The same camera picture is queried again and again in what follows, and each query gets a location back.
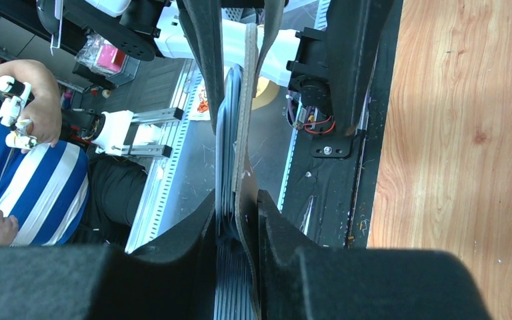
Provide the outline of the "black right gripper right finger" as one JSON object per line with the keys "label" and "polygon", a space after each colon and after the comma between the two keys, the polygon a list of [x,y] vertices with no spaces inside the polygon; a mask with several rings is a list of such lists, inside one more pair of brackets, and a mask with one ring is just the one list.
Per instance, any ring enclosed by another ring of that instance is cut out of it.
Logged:
{"label": "black right gripper right finger", "polygon": [[258,194],[265,319],[489,319],[467,268],[433,250],[322,247]]}

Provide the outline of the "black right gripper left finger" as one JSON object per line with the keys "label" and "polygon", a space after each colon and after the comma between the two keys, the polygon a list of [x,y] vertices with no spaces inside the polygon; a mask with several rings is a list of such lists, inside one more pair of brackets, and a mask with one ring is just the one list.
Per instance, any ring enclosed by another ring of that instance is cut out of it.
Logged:
{"label": "black right gripper left finger", "polygon": [[212,319],[215,196],[127,254],[112,245],[0,247],[0,319]]}

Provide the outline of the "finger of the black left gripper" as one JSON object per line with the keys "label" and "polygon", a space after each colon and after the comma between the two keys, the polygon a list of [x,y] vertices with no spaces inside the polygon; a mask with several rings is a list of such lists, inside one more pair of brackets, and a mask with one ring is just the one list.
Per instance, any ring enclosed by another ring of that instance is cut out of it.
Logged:
{"label": "finger of the black left gripper", "polygon": [[265,23],[259,45],[259,28],[253,24],[253,97],[257,92],[257,80],[262,71],[274,77],[279,72],[279,60],[272,52],[273,44],[279,34],[284,1],[264,1]]}
{"label": "finger of the black left gripper", "polygon": [[205,81],[213,131],[224,99],[221,2],[177,0],[179,20]]}

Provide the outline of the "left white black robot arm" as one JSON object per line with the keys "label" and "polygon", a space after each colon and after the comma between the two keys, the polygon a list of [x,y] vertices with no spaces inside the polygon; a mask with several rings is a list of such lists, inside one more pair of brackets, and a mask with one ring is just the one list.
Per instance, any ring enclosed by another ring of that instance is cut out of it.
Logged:
{"label": "left white black robot arm", "polygon": [[222,68],[254,53],[256,76],[300,94],[334,125],[357,130],[392,1],[331,1],[323,30],[283,30],[286,1],[38,1],[36,10],[61,42],[62,22],[82,22],[128,56],[194,59],[215,115],[224,97]]}

